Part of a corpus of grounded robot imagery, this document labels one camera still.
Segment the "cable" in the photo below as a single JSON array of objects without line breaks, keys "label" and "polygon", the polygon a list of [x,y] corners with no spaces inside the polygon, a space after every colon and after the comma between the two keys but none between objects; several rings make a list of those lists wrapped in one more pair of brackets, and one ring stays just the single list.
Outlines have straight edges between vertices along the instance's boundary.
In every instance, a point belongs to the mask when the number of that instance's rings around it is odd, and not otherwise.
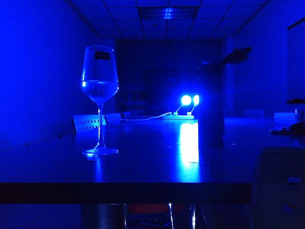
[{"label": "cable", "polygon": [[144,118],[144,119],[122,119],[122,120],[123,121],[144,121],[144,120],[150,120],[150,119],[154,119],[154,118],[160,118],[162,116],[169,115],[169,114],[171,114],[171,112],[167,112],[167,113],[164,113],[164,114],[159,115],[159,116]]},{"label": "cable", "polygon": [[195,106],[193,106],[192,110],[191,110],[191,113],[193,112],[193,110],[195,109]]},{"label": "cable", "polygon": [[183,107],[183,105],[181,105],[181,106],[176,110],[176,113],[179,111],[179,109],[180,109],[181,107]]}]

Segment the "object on table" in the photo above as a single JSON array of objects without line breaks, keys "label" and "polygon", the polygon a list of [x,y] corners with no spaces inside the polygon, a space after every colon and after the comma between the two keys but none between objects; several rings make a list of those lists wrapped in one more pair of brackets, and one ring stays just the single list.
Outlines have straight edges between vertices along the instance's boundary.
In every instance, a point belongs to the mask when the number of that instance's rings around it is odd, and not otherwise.
[{"label": "object on table", "polygon": [[296,98],[296,99],[292,99],[292,100],[287,100],[286,103],[287,104],[305,104],[305,99]]},{"label": "object on table", "polygon": [[279,135],[305,135],[305,121],[292,124],[288,127],[282,127],[282,129],[273,129],[269,133]]}]

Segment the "power strip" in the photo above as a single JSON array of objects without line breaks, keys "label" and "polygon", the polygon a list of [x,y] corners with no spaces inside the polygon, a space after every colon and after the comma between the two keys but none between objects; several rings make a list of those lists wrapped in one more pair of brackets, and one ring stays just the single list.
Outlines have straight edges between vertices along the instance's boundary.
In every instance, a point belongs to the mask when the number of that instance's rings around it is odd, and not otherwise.
[{"label": "power strip", "polygon": [[172,119],[172,120],[193,120],[193,115],[165,115],[162,119]]}]

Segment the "table leg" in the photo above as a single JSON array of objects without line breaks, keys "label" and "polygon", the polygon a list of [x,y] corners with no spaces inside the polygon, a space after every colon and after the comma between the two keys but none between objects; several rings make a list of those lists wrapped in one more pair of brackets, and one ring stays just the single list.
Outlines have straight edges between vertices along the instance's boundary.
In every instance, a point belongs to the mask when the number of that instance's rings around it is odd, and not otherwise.
[{"label": "table leg", "polygon": [[125,204],[83,204],[81,229],[127,229]]}]

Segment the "cylindrical container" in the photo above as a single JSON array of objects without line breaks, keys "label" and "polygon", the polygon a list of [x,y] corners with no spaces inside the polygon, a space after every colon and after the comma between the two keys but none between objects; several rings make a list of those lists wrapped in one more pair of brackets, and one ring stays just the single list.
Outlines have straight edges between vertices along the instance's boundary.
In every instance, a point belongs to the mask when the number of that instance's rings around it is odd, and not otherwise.
[{"label": "cylindrical container", "polygon": [[199,147],[223,147],[224,135],[224,92],[223,69],[220,63],[204,64],[199,67],[197,91]]}]

